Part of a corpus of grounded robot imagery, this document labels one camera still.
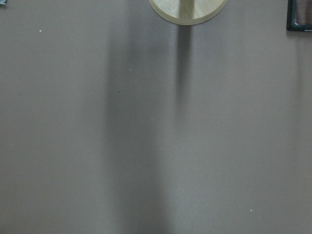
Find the black framed glass rack tray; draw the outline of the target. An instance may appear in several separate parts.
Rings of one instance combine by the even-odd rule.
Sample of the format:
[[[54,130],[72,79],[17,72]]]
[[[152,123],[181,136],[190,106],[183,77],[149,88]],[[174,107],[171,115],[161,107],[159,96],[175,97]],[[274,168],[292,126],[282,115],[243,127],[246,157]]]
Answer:
[[[312,31],[312,0],[288,0],[288,31]]]

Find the folded grey cloth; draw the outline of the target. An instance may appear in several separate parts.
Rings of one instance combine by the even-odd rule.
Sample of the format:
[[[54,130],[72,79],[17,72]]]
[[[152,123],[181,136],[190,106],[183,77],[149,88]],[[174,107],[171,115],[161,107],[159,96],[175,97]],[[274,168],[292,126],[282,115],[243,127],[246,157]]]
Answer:
[[[0,7],[6,7],[7,0],[0,0]]]

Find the wooden mug tree stand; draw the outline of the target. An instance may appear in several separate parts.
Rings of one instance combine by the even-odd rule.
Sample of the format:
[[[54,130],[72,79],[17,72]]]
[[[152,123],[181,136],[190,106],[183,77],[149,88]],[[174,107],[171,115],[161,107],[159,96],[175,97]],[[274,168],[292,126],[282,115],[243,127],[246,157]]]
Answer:
[[[227,0],[149,0],[164,20],[177,25],[197,25],[215,17]]]

